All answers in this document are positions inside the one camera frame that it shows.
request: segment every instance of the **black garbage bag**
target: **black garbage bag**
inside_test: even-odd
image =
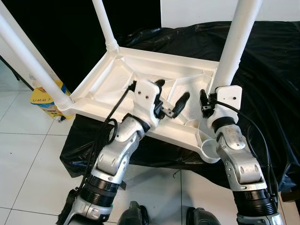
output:
[[[279,190],[300,184],[300,23],[255,22],[232,84],[243,88],[241,111],[262,130]],[[230,22],[208,22],[185,28],[142,30],[123,39],[123,46],[219,61]],[[77,115],[60,159],[72,177],[83,174],[100,121]],[[248,121],[238,125],[245,135]],[[257,130],[251,143],[265,167],[265,150]],[[131,164],[191,170],[228,188],[222,162],[207,164],[193,151],[150,137],[141,140]]]

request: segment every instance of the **robotic arm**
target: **robotic arm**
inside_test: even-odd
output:
[[[229,105],[240,109],[241,94],[242,88],[239,86],[219,87],[207,99],[205,91],[201,90],[203,117],[208,118],[208,127],[216,133],[216,154],[225,165],[230,189],[238,208],[238,224],[283,225],[277,212],[276,199],[270,194],[261,167],[236,125],[237,113],[225,107]]]
[[[129,159],[139,141],[165,116],[177,117],[189,99],[186,92],[172,110],[165,109],[159,100],[164,83],[164,80],[152,83],[141,79],[129,86],[135,94],[133,114],[128,113],[117,130],[111,131],[110,143],[101,150],[91,176],[76,197],[64,225],[100,224],[108,220]]]

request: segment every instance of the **white plastic tube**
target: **white plastic tube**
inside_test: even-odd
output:
[[[107,14],[102,0],[93,0],[95,11],[97,13],[102,32],[105,37],[105,45],[108,51],[115,51],[119,48],[116,39],[113,36],[112,28],[109,24]]]
[[[263,0],[239,0],[211,92],[214,93],[217,87],[231,84],[262,2]]]
[[[60,110],[67,109],[72,105],[72,99],[63,93],[54,80],[48,75],[31,51],[26,47],[8,22],[0,14],[0,35],[14,53],[28,68],[34,78],[43,86],[43,88],[52,97]]]

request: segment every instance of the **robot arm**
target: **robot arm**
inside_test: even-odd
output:
[[[117,131],[111,131],[112,141],[101,150],[91,176],[76,197],[64,225],[93,221],[100,224],[108,220],[129,159],[139,141],[149,129],[155,129],[165,116],[175,118],[189,99],[186,92],[172,110],[165,109],[159,100],[164,83],[164,80],[152,83],[141,79],[130,86],[135,93],[133,114],[128,113]],[[86,223],[79,223],[80,219],[74,220],[77,216],[81,220],[84,218]]]
[[[216,151],[225,165],[238,208],[238,224],[283,225],[261,167],[251,154],[240,128],[235,124],[238,121],[237,113],[214,103],[218,101],[239,109],[241,91],[239,86],[220,87],[208,100],[202,90],[200,103],[203,116],[208,117],[208,127],[213,128],[216,133]]]

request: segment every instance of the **white tile floor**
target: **white tile floor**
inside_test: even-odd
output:
[[[59,155],[73,120],[59,124],[30,104],[31,91],[0,62],[0,225],[53,225],[70,189]],[[188,206],[203,207],[223,225],[236,224],[230,190],[191,172],[130,165],[126,191],[115,198],[109,224],[115,224],[130,201],[144,204],[153,225],[185,224]],[[287,225],[299,225],[294,203],[281,203]]]

